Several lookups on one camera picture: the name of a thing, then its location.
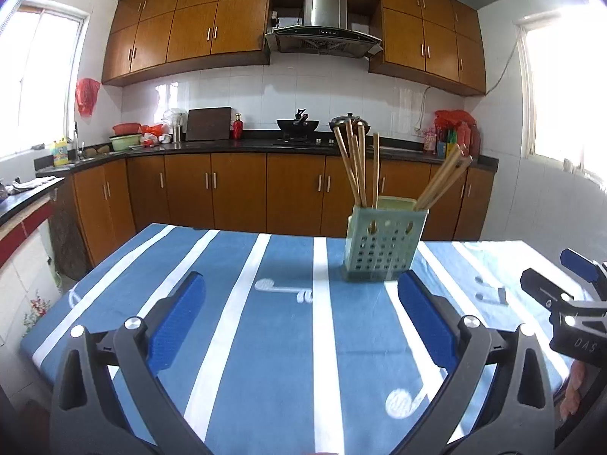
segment white stripe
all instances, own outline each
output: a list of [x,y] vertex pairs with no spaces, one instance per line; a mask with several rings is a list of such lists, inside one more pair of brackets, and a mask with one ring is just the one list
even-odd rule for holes
[[[424,384],[424,391],[426,392],[426,395],[428,395],[428,401],[432,402],[432,399],[436,396],[436,393],[443,382],[441,369],[436,366],[432,357],[430,357],[428,349],[426,349],[426,345],[424,345],[424,341],[421,340],[415,325],[403,308],[403,304],[398,298],[397,282],[388,281],[384,283],[384,286],[388,293],[388,297],[392,302],[392,306],[394,306],[394,310],[396,311],[398,321],[403,329],[403,334],[405,334],[405,339],[407,339],[407,344],[411,348],[411,354],[413,355],[415,364],[420,372],[421,381]],[[458,440],[463,436],[464,432],[461,425],[458,424],[449,442]]]
[[162,231],[158,232],[145,243],[140,244],[134,250],[131,250],[123,256],[118,262],[108,270],[108,272],[99,279],[90,291],[88,291],[79,303],[74,306],[70,312],[63,318],[59,325],[44,339],[40,347],[32,355],[33,363],[40,368],[42,361],[47,354],[57,345],[59,339],[70,329],[74,322],[80,318],[82,313],[101,295],[101,293],[112,283],[118,276],[123,273],[141,254],[150,248],[154,243],[157,243],[164,238],[169,232],[175,229],[175,226],[166,226]]
[[260,234],[257,237],[245,266],[223,307],[222,315],[187,402],[183,417],[202,441],[206,438],[219,383],[228,361],[238,324],[241,321],[242,310],[247,302],[268,241],[269,234]]
[[[479,262],[478,259],[472,255],[463,244],[455,241],[453,242],[453,247],[479,273],[484,282],[495,289],[504,287],[503,284],[498,281],[487,269],[487,267]],[[506,293],[508,296],[506,299],[510,308],[518,315],[523,323],[527,323],[531,328],[533,328],[544,354],[546,354],[554,368],[557,370],[558,374],[561,376],[563,381],[565,381],[567,378],[569,378],[569,368],[567,367],[567,364],[565,364],[565,361],[563,361],[563,358],[550,348],[550,339],[548,339],[535,317],[523,306],[523,303],[521,303],[514,293],[512,293],[509,289],[506,289]]]
[[[138,317],[145,318],[153,308],[154,304],[156,304],[160,299],[166,298],[171,293],[173,287],[175,287],[181,278],[186,275],[186,272],[206,249],[212,239],[217,236],[218,232],[219,231],[216,229],[210,229],[204,233],[204,236],[196,241],[196,243],[192,246],[192,249],[187,252],[187,255],[183,257],[177,267],[175,267],[173,271],[165,277],[162,284],[156,287],[156,290],[154,290],[152,295],[137,313]],[[109,366],[108,368],[110,370],[110,376],[113,379],[118,372],[118,368]]]
[[481,312],[474,305],[474,303],[470,301],[470,298],[466,295],[466,293],[461,290],[461,288],[457,285],[457,282],[453,280],[453,277],[449,275],[448,271],[445,270],[445,267],[442,266],[441,262],[438,261],[438,258],[434,256],[434,253],[430,251],[429,247],[426,246],[424,241],[420,241],[418,244],[418,250],[420,251],[421,256],[423,256],[428,262],[430,268],[434,271],[439,281],[442,282],[442,285],[444,285],[451,296],[453,296],[453,299],[455,299],[455,302],[464,312],[464,315],[476,316],[476,318],[483,322],[483,325],[487,326],[487,322],[485,321],[483,315],[481,315]]
[[326,238],[314,238],[312,295],[315,451],[343,455],[344,424],[329,292]]

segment window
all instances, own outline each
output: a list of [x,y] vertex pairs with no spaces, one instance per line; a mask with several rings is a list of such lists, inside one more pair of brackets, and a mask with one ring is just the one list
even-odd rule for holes
[[22,6],[0,34],[0,156],[66,135],[69,89],[83,19]]
[[521,30],[529,153],[607,180],[607,9],[574,7]]

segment white wall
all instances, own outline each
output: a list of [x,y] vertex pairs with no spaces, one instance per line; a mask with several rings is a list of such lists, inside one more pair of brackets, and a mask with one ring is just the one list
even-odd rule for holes
[[[89,23],[84,38],[78,79],[94,78],[101,81],[103,60],[107,36],[112,25],[117,0],[48,0],[74,7],[89,15]],[[75,98],[71,98],[74,105],[74,119],[78,122],[80,140],[87,145],[107,142],[112,134],[112,127],[120,123],[120,109],[122,104],[122,89],[120,87],[101,86],[97,98],[95,111],[90,118],[81,118],[75,105]],[[5,182],[11,182],[15,176],[22,181],[32,179],[35,175],[33,160],[45,155],[49,151],[25,152],[0,160],[0,177]]]
[[[185,110],[224,107],[242,114],[245,129],[277,129],[277,119],[306,108],[318,130],[346,113],[366,119],[384,136],[420,141],[413,126],[420,117],[424,85],[368,73],[365,59],[272,53],[267,66],[235,66],[159,78],[124,88],[122,121],[150,124],[158,108],[155,87],[178,83],[178,106]],[[422,128],[432,124],[437,109],[463,108],[462,97],[431,89]]]
[[[500,0],[480,9],[487,86],[502,74],[517,39],[516,22],[584,3]],[[500,159],[483,239],[522,239],[553,262],[567,246],[600,261],[607,259],[605,194],[591,181],[521,155],[523,85],[518,51],[497,89],[482,99],[466,99],[465,108],[480,126],[483,154]]]

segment blue gripper pad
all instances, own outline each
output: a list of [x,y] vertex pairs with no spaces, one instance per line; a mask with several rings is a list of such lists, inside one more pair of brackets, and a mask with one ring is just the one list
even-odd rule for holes
[[455,339],[447,323],[420,288],[423,284],[418,284],[412,274],[415,276],[409,270],[399,278],[398,298],[436,366],[444,367],[451,373],[458,364]]
[[175,295],[179,297],[148,344],[148,367],[153,375],[171,366],[202,308],[206,296],[204,278],[199,273],[190,273]]

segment human hand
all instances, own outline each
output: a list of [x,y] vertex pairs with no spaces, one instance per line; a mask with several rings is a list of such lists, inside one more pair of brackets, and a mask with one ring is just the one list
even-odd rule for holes
[[565,399],[561,402],[561,419],[564,421],[570,414],[575,414],[580,407],[579,389],[586,377],[586,365],[577,359],[571,365],[569,372],[569,383],[565,390]]

